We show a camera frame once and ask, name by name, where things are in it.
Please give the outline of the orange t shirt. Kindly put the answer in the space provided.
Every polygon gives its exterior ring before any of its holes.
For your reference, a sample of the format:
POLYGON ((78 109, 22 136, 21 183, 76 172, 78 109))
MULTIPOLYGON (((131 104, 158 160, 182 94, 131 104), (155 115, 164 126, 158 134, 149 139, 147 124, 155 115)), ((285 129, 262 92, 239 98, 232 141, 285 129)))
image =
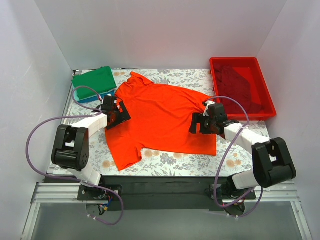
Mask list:
POLYGON ((203 113, 209 99, 201 92, 154 83, 136 72, 117 89, 130 120, 105 131, 106 143, 119 171, 142 160, 141 150, 210 155, 217 154, 215 134, 191 134, 194 113, 203 113))

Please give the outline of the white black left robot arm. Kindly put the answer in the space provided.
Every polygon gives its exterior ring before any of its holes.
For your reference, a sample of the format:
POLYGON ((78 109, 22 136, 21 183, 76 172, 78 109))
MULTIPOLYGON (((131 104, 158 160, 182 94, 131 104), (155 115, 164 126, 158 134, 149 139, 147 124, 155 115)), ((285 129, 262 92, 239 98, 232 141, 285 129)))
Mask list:
POLYGON ((89 140, 100 130, 110 130, 131 116, 122 100, 106 95, 92 114, 71 125, 57 128, 51 162, 72 173, 87 186, 98 186, 102 175, 89 164, 89 140))

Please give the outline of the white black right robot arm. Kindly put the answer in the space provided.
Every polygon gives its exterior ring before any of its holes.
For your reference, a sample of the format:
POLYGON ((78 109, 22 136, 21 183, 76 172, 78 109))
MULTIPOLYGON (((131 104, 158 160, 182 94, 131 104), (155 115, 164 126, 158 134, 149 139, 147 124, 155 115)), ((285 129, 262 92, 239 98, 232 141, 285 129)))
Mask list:
POLYGON ((238 122, 228 119, 223 104, 207 101, 203 113, 192 114, 191 134, 216 134, 242 147, 252 156, 252 169, 234 174, 222 185, 224 191, 239 191, 271 186, 292 180, 297 176, 286 141, 259 135, 238 122))

